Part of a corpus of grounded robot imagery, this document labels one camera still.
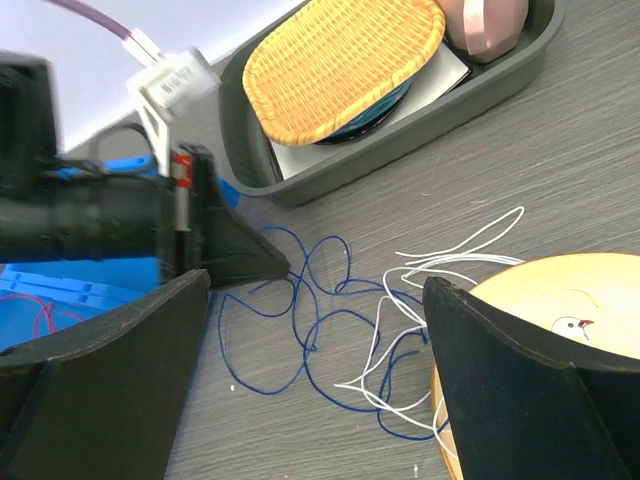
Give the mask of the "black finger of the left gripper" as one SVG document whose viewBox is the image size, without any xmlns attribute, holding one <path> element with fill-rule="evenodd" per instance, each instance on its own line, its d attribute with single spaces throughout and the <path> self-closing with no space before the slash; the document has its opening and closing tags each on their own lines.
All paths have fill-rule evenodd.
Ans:
<svg viewBox="0 0 640 480">
<path fill-rule="evenodd" d="M 197 267 L 210 277 L 212 290 L 286 278 L 286 256 L 232 208 L 218 184 L 213 154 L 192 147 L 192 213 L 196 227 Z"/>
</svg>

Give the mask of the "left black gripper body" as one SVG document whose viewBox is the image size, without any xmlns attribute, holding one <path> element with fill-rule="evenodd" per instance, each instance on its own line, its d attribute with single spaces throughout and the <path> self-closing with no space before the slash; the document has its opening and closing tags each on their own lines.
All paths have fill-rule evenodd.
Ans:
<svg viewBox="0 0 640 480">
<path fill-rule="evenodd" d="M 155 257 L 163 283 L 196 269 L 193 158 L 170 160 L 168 176 L 92 165 L 45 178 L 29 197 L 2 196 L 2 263 Z"/>
</svg>

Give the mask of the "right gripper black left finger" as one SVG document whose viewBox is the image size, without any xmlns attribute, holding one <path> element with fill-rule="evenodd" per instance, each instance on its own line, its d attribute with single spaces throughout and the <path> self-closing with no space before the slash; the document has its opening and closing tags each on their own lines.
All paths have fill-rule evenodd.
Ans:
<svg viewBox="0 0 640 480">
<path fill-rule="evenodd" d="M 209 276 L 1 354 L 5 479 L 160 479 L 204 333 Z"/>
</svg>

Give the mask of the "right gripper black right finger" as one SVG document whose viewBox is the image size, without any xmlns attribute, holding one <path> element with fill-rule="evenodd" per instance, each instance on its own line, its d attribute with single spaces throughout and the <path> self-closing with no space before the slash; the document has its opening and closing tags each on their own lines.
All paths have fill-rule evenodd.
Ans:
<svg viewBox="0 0 640 480">
<path fill-rule="evenodd" d="M 424 312 L 467 479 L 635 479 L 639 363 L 499 310 L 440 277 Z"/>
</svg>

